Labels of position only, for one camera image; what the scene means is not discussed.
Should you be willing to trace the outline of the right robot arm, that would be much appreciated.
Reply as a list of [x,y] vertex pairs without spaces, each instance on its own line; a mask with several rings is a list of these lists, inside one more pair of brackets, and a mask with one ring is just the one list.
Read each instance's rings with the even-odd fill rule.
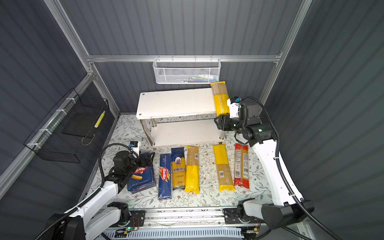
[[[250,117],[246,100],[255,101],[264,112],[266,123],[256,117]],[[289,226],[309,218],[319,228],[335,240],[340,237],[321,223],[312,213],[314,204],[304,199],[284,163],[280,153],[280,135],[271,120],[265,106],[254,97],[214,97],[217,116],[214,121],[217,128],[224,132],[241,134],[246,144],[257,155],[272,194],[271,204],[262,204],[255,199],[241,201],[238,204],[238,218],[261,220],[268,226],[263,236],[276,229],[284,229],[302,239],[306,236],[292,230]]]

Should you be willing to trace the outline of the yellow barcode spaghetti bag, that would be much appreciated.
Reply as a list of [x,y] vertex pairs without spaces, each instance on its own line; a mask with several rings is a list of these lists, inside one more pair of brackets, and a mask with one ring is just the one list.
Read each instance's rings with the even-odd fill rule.
[[218,174],[219,191],[235,191],[226,145],[213,145]]

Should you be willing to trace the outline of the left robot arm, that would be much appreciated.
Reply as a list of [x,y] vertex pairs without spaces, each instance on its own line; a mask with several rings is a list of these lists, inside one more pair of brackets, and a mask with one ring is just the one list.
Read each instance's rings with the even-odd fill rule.
[[101,150],[98,158],[100,186],[63,214],[52,215],[45,229],[36,236],[37,240],[94,240],[99,236],[104,237],[105,230],[114,225],[127,232],[144,225],[143,211],[135,216],[128,204],[112,199],[124,189],[138,168],[151,166],[155,153],[141,153],[139,145],[119,143],[118,146],[125,150],[116,153],[114,166],[108,175],[103,171],[102,157],[111,145]]

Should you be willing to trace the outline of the yellow Pastatime spaghetti bag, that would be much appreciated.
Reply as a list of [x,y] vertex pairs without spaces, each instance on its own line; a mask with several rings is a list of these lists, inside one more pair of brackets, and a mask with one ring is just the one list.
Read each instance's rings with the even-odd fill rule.
[[211,88],[214,95],[214,102],[217,112],[217,117],[220,115],[229,115],[230,109],[227,105],[229,99],[226,82],[211,83]]

